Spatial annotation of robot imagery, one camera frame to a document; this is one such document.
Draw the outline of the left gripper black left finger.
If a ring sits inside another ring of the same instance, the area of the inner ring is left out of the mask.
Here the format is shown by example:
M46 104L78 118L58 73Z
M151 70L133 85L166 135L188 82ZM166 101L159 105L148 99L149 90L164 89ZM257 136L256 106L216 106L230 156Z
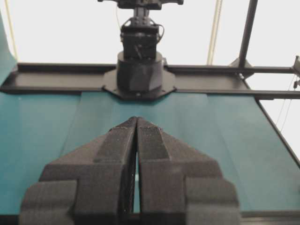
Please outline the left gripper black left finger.
M45 165L21 225L116 225L133 210L136 117Z

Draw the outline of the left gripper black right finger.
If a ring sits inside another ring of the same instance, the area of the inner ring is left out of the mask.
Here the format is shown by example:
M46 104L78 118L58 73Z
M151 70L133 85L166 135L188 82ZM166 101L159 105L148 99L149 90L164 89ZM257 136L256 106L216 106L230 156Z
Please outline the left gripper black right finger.
M238 225L235 186L216 159L138 118L141 222L144 225Z

